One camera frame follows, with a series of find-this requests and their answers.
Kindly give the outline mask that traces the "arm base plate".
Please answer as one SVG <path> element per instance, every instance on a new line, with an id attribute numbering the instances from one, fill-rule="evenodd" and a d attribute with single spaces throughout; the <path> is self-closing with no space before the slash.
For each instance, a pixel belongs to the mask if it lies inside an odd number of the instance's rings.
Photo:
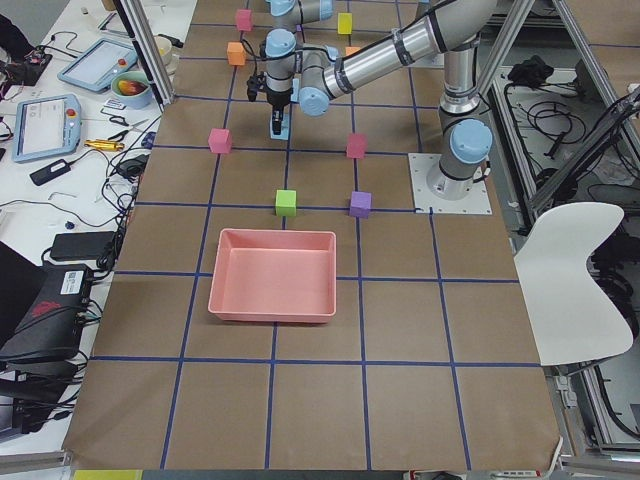
<path id="1" fill-rule="evenodd" d="M 440 154 L 409 153 L 414 210 L 423 214 L 491 215 L 484 172 L 478 164 L 473 176 L 458 181 L 440 169 Z"/>

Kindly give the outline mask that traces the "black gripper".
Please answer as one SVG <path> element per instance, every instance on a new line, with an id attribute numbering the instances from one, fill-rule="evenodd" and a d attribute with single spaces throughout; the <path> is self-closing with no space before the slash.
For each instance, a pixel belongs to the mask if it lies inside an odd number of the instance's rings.
<path id="1" fill-rule="evenodd" d="M 292 89 L 276 91 L 267 87 L 265 92 L 267 101 L 272 107 L 271 134 L 281 134 L 285 120 L 284 109 L 291 103 Z"/>

